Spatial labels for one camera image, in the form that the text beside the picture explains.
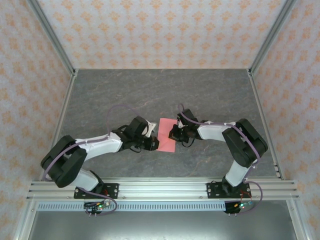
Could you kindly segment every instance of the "ventilated metal strip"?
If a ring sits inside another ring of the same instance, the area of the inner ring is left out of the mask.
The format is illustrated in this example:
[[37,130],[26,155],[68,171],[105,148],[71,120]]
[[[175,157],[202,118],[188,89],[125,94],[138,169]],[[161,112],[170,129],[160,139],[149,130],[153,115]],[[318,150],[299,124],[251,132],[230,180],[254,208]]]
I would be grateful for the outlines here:
[[[108,206],[105,211],[114,208],[114,204]],[[118,212],[193,212],[193,211],[225,211],[224,201],[185,201],[185,202],[119,202]],[[40,212],[82,212],[84,203],[78,201],[41,201],[37,211]]]

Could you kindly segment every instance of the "patterned wallpaper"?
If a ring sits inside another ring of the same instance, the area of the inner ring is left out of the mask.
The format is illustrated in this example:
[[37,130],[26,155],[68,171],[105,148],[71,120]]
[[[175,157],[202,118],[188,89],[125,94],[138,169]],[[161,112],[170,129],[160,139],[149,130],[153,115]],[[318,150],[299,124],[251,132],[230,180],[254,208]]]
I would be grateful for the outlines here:
[[69,81],[26,0],[0,1],[0,239],[11,240]]
[[244,69],[285,0],[39,0],[75,68]]
[[297,0],[254,80],[284,174],[297,180],[308,223],[319,237],[319,0]]

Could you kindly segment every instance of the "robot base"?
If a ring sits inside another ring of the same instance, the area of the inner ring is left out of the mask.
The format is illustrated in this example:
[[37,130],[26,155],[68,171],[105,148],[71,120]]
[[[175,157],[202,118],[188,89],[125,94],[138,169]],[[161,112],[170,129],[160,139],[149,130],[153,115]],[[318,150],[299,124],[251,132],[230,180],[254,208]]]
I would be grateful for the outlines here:
[[[119,193],[118,183],[104,183],[101,191],[101,195],[106,195],[110,198],[117,199]],[[73,197],[75,199],[103,199],[102,196],[95,196],[82,191],[79,188],[75,188]]]
[[224,184],[221,181],[207,183],[206,193],[208,199],[250,199],[250,196],[247,194],[242,196],[242,192],[251,194],[249,183],[242,183],[230,192],[226,192],[223,186]]

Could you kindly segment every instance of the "gray stone surface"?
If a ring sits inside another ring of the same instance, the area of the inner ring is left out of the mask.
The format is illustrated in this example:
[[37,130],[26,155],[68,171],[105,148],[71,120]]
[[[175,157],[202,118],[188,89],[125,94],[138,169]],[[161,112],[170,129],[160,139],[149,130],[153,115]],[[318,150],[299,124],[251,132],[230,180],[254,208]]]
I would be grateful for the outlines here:
[[[247,118],[266,139],[244,69],[80,70],[61,135],[104,135],[107,111],[116,104],[127,104],[148,121],[159,123],[160,118],[176,119],[179,103],[191,109],[198,120],[232,122]],[[111,129],[116,129],[129,124],[134,117],[130,110],[117,108],[108,122]],[[85,162],[83,168],[100,177],[220,177],[228,172],[232,162],[224,142],[196,140],[190,148],[177,143],[175,153],[109,153]],[[268,151],[251,176],[275,175]]]

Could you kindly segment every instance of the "purple cable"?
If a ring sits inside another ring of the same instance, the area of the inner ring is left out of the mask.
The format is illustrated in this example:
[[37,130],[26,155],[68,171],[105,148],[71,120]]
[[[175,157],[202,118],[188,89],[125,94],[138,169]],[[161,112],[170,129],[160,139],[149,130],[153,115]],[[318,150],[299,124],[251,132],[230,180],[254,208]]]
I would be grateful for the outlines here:
[[85,141],[82,142],[77,142],[69,147],[67,147],[65,150],[63,150],[62,152],[60,152],[54,159],[53,161],[49,164],[49,166],[44,170],[44,173],[42,175],[42,181],[49,181],[47,180],[46,176],[48,174],[48,172],[50,171],[50,169],[52,168],[52,166],[56,163],[56,161],[58,161],[59,158],[61,158],[66,152],[68,152],[69,150],[81,145],[81,144],[85,144]]
[[[93,196],[97,196],[97,197],[102,197],[104,199],[109,199],[111,200],[112,202],[114,202],[114,209],[112,209],[111,211],[106,211],[106,212],[102,212],[100,214],[98,214],[97,216],[103,216],[103,215],[108,215],[108,214],[112,214],[114,213],[117,208],[118,208],[118,203],[116,202],[116,200],[114,200],[112,197],[109,197],[109,196],[106,196],[106,195],[102,195],[102,194],[98,194],[98,193],[94,193],[94,192],[90,192],[90,191],[87,191],[85,189],[83,189],[82,187],[78,187],[80,190],[84,191],[85,193],[87,194],[90,194],[90,195],[93,195]],[[86,209],[85,210],[85,213],[90,215],[90,212]]]
[[82,144],[94,144],[94,143],[98,143],[98,142],[102,142],[102,141],[105,141],[109,138],[110,136],[110,128],[109,128],[109,123],[108,123],[108,118],[109,118],[109,114],[111,112],[111,110],[115,109],[115,108],[119,108],[119,107],[124,107],[124,108],[127,108],[127,109],[130,109],[131,111],[133,111],[137,116],[139,116],[139,114],[130,106],[128,105],[125,105],[125,104],[117,104],[117,105],[114,105],[112,106],[108,112],[106,113],[106,129],[107,129],[107,134],[104,138],[101,138],[101,139],[97,139],[97,140],[89,140],[89,141],[82,141],[82,142],[77,142],[69,147],[67,147],[65,150],[63,150],[62,152],[60,152],[54,159],[53,161],[49,164],[49,166],[44,170],[44,173],[43,173],[43,176],[42,176],[42,181],[48,181],[46,176],[48,174],[48,172],[50,171],[50,169],[52,168],[52,166],[59,160],[59,158],[61,158],[66,152],[68,152],[69,150],[79,146],[79,145],[82,145]]
[[244,182],[245,184],[255,184],[255,185],[257,185],[257,187],[259,188],[259,190],[260,190],[260,200],[258,201],[258,203],[253,207],[253,208],[250,208],[248,211],[244,211],[244,212],[239,212],[239,213],[237,213],[236,215],[243,215],[243,214],[247,214],[247,213],[249,213],[249,212],[252,212],[254,209],[256,209],[257,207],[258,207],[258,205],[261,203],[261,201],[262,201],[262,199],[263,199],[263,197],[264,197],[264,194],[263,194],[263,192],[262,192],[262,188],[261,188],[261,186],[257,183],[257,182],[255,182],[255,181],[246,181],[246,182]]
[[184,114],[183,114],[183,110],[185,109],[184,105],[182,103],[180,103],[178,105],[178,109],[180,111],[180,114],[185,118],[187,119],[189,122],[191,123],[194,123],[194,124],[197,124],[197,125],[205,125],[205,126],[208,126],[208,125],[216,125],[216,126],[228,126],[228,127],[231,127],[233,129],[235,129],[240,135],[241,137],[243,137],[245,139],[245,141],[248,143],[248,145],[250,146],[250,148],[252,149],[252,151],[254,152],[255,156],[256,156],[256,163],[254,165],[257,165],[260,161],[260,156],[259,156],[259,153],[257,152],[256,148],[254,147],[254,145],[250,142],[250,140],[247,138],[246,135],[244,135],[244,133],[242,131],[240,131],[239,128],[237,128],[236,126],[232,125],[232,124],[229,124],[229,123],[224,123],[224,122],[211,122],[211,123],[205,123],[205,122],[198,122],[198,121],[193,121],[191,120],[190,118],[186,117]]

